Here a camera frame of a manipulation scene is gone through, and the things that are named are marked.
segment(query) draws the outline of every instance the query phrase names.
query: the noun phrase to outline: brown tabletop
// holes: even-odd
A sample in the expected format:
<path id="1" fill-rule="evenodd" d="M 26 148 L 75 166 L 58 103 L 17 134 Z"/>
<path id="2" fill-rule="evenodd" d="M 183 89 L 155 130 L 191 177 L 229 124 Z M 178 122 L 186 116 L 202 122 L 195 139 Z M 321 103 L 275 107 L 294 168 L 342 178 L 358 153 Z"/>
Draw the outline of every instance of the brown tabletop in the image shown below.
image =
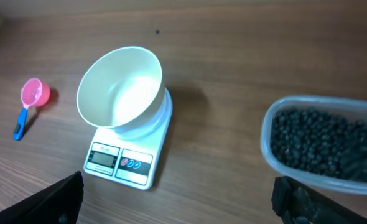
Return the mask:
<path id="1" fill-rule="evenodd" d="M 0 31 L 0 211 L 82 171 L 95 128 L 76 109 L 88 67 L 118 47 L 160 59 L 174 112 L 154 187 L 84 174 L 80 223 L 282 223 L 263 116 L 293 94 L 367 100 L 367 1 L 260 4 L 8 21 Z M 28 78 L 52 103 L 12 139 Z M 367 218 L 367 197 L 322 191 Z"/>

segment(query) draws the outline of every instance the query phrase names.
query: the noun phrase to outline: clear plastic container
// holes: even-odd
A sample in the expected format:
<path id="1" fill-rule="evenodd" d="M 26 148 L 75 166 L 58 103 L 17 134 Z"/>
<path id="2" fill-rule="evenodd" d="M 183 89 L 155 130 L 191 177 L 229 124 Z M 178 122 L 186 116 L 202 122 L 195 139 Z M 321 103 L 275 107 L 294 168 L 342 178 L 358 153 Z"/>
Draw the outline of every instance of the clear plastic container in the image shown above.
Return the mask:
<path id="1" fill-rule="evenodd" d="M 349 121 L 363 120 L 367 124 L 367 101 L 325 96 L 287 96 L 277 100 L 266 112 L 261 130 L 261 150 L 268 164 L 281 173 L 306 185 L 358 195 L 367 195 L 367 183 L 326 177 L 287 167 L 280 163 L 271 151 L 272 119 L 279 110 L 314 107 L 316 110 L 339 114 Z"/>

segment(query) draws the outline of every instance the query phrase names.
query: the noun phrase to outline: kitchen scale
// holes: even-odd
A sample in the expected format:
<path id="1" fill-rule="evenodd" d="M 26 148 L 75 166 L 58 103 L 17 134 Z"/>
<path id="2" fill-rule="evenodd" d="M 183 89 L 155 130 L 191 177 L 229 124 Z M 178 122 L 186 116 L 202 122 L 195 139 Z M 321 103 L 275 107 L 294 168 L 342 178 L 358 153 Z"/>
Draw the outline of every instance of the kitchen scale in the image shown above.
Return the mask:
<path id="1" fill-rule="evenodd" d="M 98 128 L 85 159 L 84 171 L 141 190 L 149 189 L 171 114 L 172 100 L 165 89 L 159 110 L 146 124 L 119 133 L 111 128 Z"/>

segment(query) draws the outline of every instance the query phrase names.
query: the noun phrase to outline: scoop handle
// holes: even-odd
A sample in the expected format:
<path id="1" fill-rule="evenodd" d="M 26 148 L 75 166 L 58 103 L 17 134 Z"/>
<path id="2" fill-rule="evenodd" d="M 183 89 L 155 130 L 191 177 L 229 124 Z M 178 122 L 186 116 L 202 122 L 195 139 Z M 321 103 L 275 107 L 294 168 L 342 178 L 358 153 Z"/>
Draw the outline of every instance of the scoop handle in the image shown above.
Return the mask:
<path id="1" fill-rule="evenodd" d="M 24 130 L 24 123 L 26 123 L 27 117 L 27 109 L 22 108 L 19 117 L 17 118 L 17 124 L 14 130 L 14 139 L 19 141 L 22 139 L 23 130 Z"/>

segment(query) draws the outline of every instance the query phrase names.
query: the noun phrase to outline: measuring scoop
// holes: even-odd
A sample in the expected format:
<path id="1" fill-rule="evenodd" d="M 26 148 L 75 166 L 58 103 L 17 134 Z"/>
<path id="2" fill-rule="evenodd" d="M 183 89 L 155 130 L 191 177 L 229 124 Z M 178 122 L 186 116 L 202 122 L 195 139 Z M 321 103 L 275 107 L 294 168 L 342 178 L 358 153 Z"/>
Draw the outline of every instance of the measuring scoop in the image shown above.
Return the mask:
<path id="1" fill-rule="evenodd" d="M 29 79 L 23 86 L 21 91 L 23 108 L 17 118 L 17 124 L 14 131 L 14 139 L 16 141 L 19 141 L 22 138 L 29 107 L 44 105 L 48 101 L 49 96 L 50 88 L 48 84 L 42 82 L 38 78 Z"/>

